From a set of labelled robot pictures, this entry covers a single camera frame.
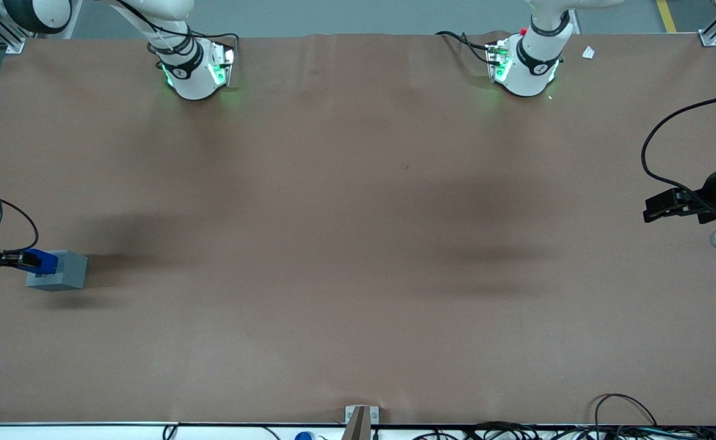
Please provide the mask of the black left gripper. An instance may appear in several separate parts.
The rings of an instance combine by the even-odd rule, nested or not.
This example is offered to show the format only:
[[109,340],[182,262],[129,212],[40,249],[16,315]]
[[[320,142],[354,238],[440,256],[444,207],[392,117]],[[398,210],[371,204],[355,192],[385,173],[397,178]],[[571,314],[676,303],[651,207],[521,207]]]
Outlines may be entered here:
[[681,188],[670,188],[646,199],[643,221],[646,224],[662,218],[698,215],[699,224],[716,221],[716,171],[708,175],[701,189],[697,191],[712,208],[701,212],[699,202]]

